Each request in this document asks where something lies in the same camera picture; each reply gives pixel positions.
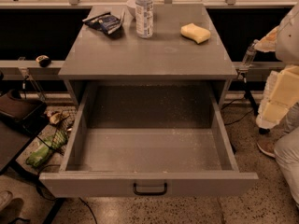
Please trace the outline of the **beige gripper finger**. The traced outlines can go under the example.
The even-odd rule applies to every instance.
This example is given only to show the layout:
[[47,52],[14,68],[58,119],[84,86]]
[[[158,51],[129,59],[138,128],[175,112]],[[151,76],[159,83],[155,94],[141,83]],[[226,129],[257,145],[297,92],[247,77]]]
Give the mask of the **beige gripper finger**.
[[276,50],[278,27],[273,28],[266,36],[259,40],[254,48],[260,52],[274,52]]

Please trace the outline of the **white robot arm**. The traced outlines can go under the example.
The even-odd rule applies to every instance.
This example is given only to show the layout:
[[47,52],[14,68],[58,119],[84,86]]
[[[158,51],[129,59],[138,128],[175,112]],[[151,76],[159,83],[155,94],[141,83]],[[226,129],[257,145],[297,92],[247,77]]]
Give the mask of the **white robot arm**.
[[254,48],[260,52],[274,52],[276,58],[285,64],[299,64],[299,3],[259,40]]

